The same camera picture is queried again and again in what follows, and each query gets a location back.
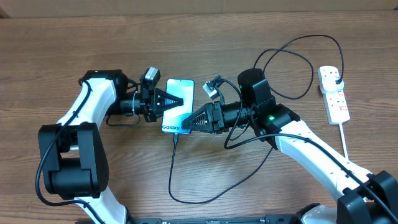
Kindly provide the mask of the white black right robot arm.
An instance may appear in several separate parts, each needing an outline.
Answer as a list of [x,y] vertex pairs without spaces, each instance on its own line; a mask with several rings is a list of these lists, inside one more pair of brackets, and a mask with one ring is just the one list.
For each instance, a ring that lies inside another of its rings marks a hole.
[[248,124],[254,140],[297,161],[336,201],[335,208],[313,203],[295,215],[266,217],[266,223],[397,223],[397,180],[390,173],[374,175],[318,138],[299,115],[276,103],[261,69],[241,72],[238,84],[239,102],[207,103],[182,126],[220,134]]

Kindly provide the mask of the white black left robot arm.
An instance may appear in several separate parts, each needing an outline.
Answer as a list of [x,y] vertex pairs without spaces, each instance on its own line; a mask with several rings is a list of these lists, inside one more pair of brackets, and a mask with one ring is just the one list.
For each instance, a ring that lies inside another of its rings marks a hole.
[[93,223],[134,223],[128,208],[108,186],[109,166],[100,126],[112,115],[157,121],[183,99],[156,88],[160,71],[150,67],[139,82],[123,71],[89,70],[67,114],[38,132],[40,163],[35,175],[38,199],[51,207],[79,205]]

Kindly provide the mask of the blue Galaxy smartphone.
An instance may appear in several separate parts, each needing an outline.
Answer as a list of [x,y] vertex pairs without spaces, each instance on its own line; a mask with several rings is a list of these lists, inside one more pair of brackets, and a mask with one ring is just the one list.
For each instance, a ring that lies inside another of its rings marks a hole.
[[166,92],[183,100],[183,104],[163,113],[162,132],[167,134],[190,134],[191,129],[182,126],[183,120],[193,112],[195,82],[193,80],[168,79]]

